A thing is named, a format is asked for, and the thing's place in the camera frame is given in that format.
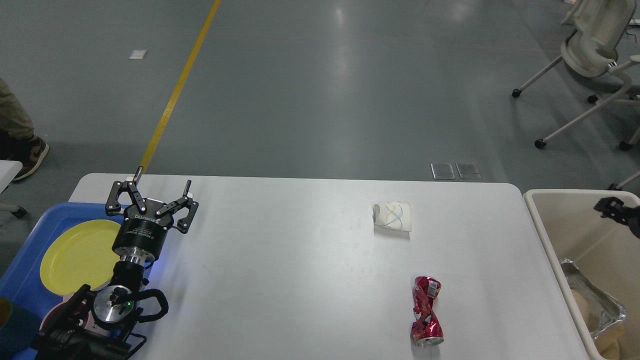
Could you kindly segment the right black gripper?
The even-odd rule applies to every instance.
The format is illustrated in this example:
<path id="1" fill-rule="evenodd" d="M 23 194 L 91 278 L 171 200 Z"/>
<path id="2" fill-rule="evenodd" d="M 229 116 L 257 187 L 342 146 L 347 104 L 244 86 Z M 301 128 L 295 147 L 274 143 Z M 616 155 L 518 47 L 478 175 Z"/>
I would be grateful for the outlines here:
<path id="1" fill-rule="evenodd" d="M 640 227 L 640 207 L 628 207 L 617 197 L 599 199 L 593 209 L 604 219 L 611 219 L 616 223 L 625 223 L 629 228 Z"/>

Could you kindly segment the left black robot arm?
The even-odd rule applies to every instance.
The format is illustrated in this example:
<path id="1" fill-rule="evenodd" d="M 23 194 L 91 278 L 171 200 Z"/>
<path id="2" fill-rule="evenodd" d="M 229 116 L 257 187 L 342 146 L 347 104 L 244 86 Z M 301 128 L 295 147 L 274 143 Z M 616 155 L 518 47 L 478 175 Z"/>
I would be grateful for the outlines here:
<path id="1" fill-rule="evenodd" d="M 95 291 L 84 284 L 62 303 L 30 344 L 37 360 L 128 360 L 147 341 L 134 333 L 135 326 L 169 312 L 165 294 L 147 287 L 146 271 L 160 258 L 171 229 L 190 230 L 199 203 L 190 193 L 191 180 L 172 202 L 142 196 L 143 169 L 115 181 L 105 202 L 107 216 L 123 218 L 111 248 L 119 258 L 112 278 Z M 134 335 L 140 339 L 137 345 L 128 342 Z"/>

